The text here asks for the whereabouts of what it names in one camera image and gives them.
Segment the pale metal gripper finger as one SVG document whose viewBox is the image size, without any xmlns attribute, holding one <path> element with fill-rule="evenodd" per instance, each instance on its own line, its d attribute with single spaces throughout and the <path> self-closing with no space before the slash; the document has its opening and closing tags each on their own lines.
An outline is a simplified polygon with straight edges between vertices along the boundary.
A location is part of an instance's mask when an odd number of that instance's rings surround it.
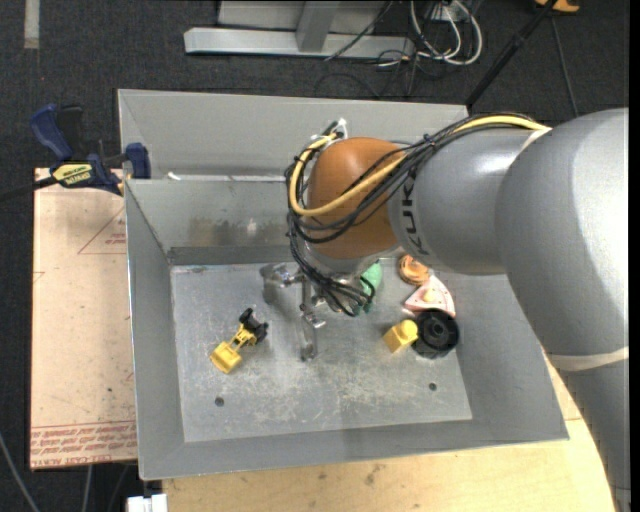
<svg viewBox="0 0 640 512">
<path fill-rule="evenodd" d="M 326 321 L 314 312 L 303 312 L 301 315 L 303 340 L 300 356 L 303 361 L 314 359 L 318 354 L 320 333 L 326 326 Z"/>
<path fill-rule="evenodd" d="M 278 291 L 297 284 L 300 281 L 298 272 L 290 272 L 286 263 L 270 263 L 260 268 L 263 279 L 263 298 L 267 304 L 277 301 Z"/>
</svg>

